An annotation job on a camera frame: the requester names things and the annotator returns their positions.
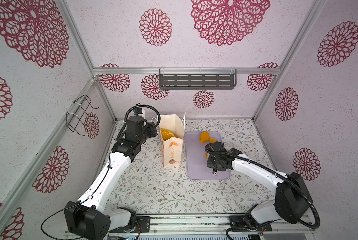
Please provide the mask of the white paper bag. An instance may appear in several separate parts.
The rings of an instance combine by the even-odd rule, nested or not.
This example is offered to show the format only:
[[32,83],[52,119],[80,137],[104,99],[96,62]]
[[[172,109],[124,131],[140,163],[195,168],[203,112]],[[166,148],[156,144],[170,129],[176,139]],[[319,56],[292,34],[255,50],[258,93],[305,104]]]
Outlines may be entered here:
[[[173,168],[180,166],[182,163],[186,115],[183,118],[175,114],[160,115],[160,118],[158,134],[161,143],[163,167]],[[175,137],[163,141],[160,129],[168,129],[174,132]]]

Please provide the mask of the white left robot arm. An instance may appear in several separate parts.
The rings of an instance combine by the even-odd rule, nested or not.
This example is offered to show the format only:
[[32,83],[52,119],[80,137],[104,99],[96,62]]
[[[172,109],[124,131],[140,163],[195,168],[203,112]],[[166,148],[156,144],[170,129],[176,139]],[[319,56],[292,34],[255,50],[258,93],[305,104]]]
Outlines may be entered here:
[[65,206],[64,215],[70,233],[88,240],[102,240],[109,231],[135,229],[135,211],[120,207],[107,215],[104,210],[111,192],[141,151],[142,144],[157,134],[153,123],[143,114],[129,117],[125,129],[125,137],[115,142],[105,167],[89,189],[77,202],[68,202]]

